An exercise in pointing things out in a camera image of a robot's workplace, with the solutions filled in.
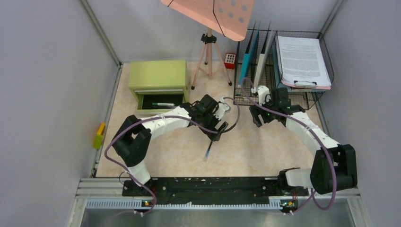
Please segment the pink clipboard with papers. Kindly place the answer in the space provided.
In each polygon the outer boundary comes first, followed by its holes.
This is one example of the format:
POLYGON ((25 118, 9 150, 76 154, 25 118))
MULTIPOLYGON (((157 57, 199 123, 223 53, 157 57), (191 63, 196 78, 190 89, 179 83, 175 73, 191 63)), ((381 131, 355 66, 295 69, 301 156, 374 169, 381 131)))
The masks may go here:
POLYGON ((317 38, 277 36, 281 82, 289 87, 331 89, 331 80, 317 38))

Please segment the blue white marker pen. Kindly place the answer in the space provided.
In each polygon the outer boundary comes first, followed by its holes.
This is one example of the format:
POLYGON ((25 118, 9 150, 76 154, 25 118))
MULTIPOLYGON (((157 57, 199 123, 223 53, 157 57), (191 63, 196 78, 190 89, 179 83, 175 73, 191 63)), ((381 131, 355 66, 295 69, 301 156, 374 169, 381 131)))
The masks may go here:
POLYGON ((153 106, 153 109, 174 109, 177 106, 153 106))

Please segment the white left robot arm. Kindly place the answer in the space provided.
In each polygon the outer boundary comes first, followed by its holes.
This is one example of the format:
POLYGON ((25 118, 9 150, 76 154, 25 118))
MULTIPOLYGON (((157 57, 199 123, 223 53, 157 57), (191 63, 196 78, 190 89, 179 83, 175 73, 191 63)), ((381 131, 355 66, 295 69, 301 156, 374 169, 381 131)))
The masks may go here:
POLYGON ((221 120, 230 109, 223 98, 217 101, 209 95, 204 95, 200 101, 182 103, 153 117, 128 116, 114 136, 111 146, 124 161, 127 172, 136 179, 134 190, 139 195, 147 195, 151 191, 151 176, 144 159, 153 139, 195 125, 211 141, 218 141, 228 127, 228 123, 221 123, 221 120))

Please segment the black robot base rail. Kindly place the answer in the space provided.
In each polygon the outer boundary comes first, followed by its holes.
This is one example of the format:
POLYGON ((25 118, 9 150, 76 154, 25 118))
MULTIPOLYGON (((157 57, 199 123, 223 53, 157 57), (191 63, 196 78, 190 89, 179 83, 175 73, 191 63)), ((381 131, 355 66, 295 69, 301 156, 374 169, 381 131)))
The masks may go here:
POLYGON ((158 205, 268 205, 274 196, 308 196, 303 187, 284 188, 277 178, 268 177, 160 177, 145 184, 132 180, 123 184, 124 197, 151 197, 158 205))

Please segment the teal file folder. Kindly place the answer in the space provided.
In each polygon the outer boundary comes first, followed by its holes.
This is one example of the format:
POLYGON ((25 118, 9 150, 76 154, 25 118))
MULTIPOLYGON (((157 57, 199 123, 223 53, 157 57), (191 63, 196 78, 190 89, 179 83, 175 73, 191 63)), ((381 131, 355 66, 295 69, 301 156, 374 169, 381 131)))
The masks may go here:
POLYGON ((255 29, 256 26, 256 22, 253 25, 253 29, 252 29, 252 33, 250 36, 250 40, 248 42, 246 51, 244 53, 244 57, 243 57, 243 63, 242 63, 242 67, 241 67, 241 74, 240 74, 240 78, 239 78, 239 84, 238 86, 241 86, 241 81, 242 79, 244 79, 249 71, 250 68, 250 64, 252 62, 253 59, 253 54, 255 52, 255 47, 258 43, 258 39, 259 39, 259 27, 257 29, 255 29))

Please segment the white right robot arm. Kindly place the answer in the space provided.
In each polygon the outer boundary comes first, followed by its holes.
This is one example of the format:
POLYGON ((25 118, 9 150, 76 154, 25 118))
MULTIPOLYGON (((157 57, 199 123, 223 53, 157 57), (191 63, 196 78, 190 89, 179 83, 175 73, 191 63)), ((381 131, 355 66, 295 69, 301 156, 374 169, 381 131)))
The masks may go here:
POLYGON ((293 105, 285 88, 252 88, 258 102, 249 107, 253 123, 261 127, 276 120, 296 134, 314 156, 310 169, 290 168, 280 171, 277 188, 290 195, 296 187, 313 188, 319 194, 342 191, 357 186, 356 152, 330 138, 300 105, 293 105))

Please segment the green metal drawer box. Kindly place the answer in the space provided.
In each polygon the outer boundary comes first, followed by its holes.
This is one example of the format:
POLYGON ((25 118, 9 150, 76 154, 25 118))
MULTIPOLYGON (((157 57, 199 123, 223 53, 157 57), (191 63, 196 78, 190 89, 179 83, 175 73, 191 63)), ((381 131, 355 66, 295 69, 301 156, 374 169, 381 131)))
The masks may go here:
POLYGON ((128 89, 137 101, 137 113, 159 114, 170 109, 153 109, 152 103, 189 102, 190 81, 185 60, 133 61, 128 89))

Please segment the grey white file folder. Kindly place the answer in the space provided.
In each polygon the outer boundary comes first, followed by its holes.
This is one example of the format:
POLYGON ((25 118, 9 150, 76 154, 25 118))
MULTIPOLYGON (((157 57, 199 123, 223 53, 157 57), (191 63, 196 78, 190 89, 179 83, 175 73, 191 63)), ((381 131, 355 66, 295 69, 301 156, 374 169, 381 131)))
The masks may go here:
POLYGON ((263 42, 262 50, 261 53, 259 54, 255 78, 253 81, 253 85, 255 88, 257 88, 261 84, 261 78, 263 75, 263 71, 266 65, 268 53, 270 51, 270 46, 273 38, 273 27, 274 27, 274 22, 270 21, 268 26, 268 31, 265 36, 265 40, 263 42))

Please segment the light blue clipboard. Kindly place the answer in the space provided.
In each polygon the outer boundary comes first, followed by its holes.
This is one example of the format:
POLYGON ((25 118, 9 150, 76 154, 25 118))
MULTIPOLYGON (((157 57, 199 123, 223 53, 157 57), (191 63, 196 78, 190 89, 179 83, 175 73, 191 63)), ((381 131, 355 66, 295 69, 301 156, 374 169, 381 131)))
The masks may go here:
POLYGON ((274 77, 275 77, 275 88, 286 88, 288 92, 325 92, 324 89, 308 89, 302 87, 289 87, 284 85, 280 79, 279 73, 279 60, 277 54, 277 48, 275 42, 272 44, 271 53, 273 57, 274 77))

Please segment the green white marker pen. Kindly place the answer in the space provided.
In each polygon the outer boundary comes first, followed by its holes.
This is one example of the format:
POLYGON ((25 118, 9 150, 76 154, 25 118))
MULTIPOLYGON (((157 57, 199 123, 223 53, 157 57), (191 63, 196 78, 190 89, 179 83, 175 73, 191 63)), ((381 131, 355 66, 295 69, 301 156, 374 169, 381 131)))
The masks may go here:
POLYGON ((152 103, 153 106, 169 106, 169 107, 173 107, 175 106, 175 104, 172 103, 152 103))

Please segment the black wire mesh file rack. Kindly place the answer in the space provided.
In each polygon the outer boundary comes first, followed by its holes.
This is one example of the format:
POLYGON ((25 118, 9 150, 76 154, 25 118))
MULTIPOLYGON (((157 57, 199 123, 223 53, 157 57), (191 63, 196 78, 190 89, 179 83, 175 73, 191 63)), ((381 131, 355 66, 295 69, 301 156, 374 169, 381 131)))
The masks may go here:
POLYGON ((328 72, 328 79, 330 82, 334 81, 331 59, 322 33, 248 29, 245 39, 238 42, 236 50, 238 59, 235 63, 234 98, 240 105, 251 105, 245 95, 249 95, 254 101, 258 101, 257 96, 251 93, 249 82, 244 83, 243 90, 239 85, 243 66, 248 68, 246 77, 250 78, 252 82, 267 86, 269 89, 286 88, 292 103, 298 104, 306 110, 311 109, 325 93, 326 89, 322 87, 292 87, 284 81, 282 78, 284 70, 279 50, 280 36, 318 40, 328 72))

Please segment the teal gel pen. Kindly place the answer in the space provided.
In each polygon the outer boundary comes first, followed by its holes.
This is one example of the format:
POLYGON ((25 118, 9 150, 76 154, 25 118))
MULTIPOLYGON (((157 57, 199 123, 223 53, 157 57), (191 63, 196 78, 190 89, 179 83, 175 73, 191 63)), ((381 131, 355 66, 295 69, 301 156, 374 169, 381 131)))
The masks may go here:
POLYGON ((210 142, 210 144, 209 144, 209 146, 207 148, 207 151, 206 151, 204 159, 203 159, 204 162, 207 162, 207 160, 209 158, 209 154, 210 154, 210 150, 211 150, 212 144, 213 144, 213 141, 210 142))

